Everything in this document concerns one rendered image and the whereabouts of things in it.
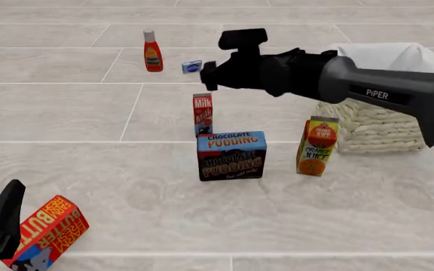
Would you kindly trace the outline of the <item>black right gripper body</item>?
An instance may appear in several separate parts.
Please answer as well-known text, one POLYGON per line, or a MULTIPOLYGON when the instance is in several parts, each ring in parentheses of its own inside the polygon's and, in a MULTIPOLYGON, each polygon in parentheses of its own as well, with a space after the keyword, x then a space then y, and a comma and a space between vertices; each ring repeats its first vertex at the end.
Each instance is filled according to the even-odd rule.
POLYGON ((237 74, 228 61, 221 65, 217 65, 216 61, 205 62, 200 71, 200 80, 208 91, 216 91, 219 86, 240 88, 237 84, 237 74))

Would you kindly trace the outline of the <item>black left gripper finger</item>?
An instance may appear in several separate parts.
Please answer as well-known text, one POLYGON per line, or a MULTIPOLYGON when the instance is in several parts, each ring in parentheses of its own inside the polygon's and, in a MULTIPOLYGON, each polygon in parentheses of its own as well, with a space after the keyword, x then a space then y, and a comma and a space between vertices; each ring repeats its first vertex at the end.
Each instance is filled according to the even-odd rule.
POLYGON ((12 230, 20 223, 20 210, 26 187, 11 180, 0 193, 0 230, 12 230))

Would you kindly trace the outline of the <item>red and blue milk carton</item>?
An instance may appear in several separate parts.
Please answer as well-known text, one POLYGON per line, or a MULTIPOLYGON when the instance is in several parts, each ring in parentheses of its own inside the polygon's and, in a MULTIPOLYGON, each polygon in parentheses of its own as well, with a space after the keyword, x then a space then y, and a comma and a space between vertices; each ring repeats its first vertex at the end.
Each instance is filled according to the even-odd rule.
POLYGON ((196 137, 212 134, 212 94, 194 94, 192 102, 196 137))

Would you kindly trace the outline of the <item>cream woven basket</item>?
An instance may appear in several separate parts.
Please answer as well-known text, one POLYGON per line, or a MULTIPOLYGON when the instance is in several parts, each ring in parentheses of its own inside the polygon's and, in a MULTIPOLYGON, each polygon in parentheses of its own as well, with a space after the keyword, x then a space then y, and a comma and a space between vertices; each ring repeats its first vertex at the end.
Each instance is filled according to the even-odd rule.
POLYGON ((339 119, 341 153, 398 153, 425 148, 417 120, 407 114, 353 99, 338 104, 319 102, 315 114, 339 119))

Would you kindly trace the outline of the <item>small blue and white box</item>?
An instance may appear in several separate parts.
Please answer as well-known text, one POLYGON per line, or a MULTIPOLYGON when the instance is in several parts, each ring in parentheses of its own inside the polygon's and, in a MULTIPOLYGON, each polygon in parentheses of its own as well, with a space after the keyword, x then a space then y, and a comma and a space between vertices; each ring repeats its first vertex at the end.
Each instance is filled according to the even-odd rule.
POLYGON ((183 62, 181 64, 182 74, 192 74, 192 73, 200 72, 200 70, 202 69, 202 65, 203 65, 202 60, 183 62))

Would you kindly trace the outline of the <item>red and yellow butter box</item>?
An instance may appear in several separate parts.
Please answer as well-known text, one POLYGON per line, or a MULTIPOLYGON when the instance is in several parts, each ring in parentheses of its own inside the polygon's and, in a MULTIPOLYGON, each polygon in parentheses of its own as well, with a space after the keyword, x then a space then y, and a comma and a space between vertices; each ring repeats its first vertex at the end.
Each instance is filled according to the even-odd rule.
POLYGON ((70 200, 57 195, 20 225, 20 244, 2 263, 12 271, 47 271, 89 229, 70 200))

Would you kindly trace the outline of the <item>red ketchup bottle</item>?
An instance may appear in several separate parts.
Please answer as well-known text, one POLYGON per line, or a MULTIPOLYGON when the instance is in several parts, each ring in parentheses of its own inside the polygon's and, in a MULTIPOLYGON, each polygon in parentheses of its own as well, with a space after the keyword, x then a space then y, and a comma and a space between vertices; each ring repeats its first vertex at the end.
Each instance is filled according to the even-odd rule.
POLYGON ((144 60, 145 67, 148 72, 162 72, 164 69, 163 57, 161 55, 160 47, 155 40, 154 31, 145 29, 144 35, 144 60))

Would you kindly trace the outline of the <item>chocolate pudding box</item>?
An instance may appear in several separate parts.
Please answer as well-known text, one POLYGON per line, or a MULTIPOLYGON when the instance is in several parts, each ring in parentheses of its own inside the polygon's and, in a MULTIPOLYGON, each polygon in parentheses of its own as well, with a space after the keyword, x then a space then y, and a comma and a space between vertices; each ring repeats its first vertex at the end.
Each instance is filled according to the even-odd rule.
POLYGON ((201 181, 262 178, 266 153, 262 131, 199 135, 199 178, 201 181))

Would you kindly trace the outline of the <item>orange juice carton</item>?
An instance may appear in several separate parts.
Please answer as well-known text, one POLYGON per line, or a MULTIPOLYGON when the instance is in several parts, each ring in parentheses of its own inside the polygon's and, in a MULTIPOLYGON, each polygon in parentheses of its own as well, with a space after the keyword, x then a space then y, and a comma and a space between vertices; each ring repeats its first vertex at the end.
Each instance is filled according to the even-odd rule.
POLYGON ((317 116, 306 121, 296 155, 298 174, 323 174, 338 139, 338 121, 334 117, 317 116))

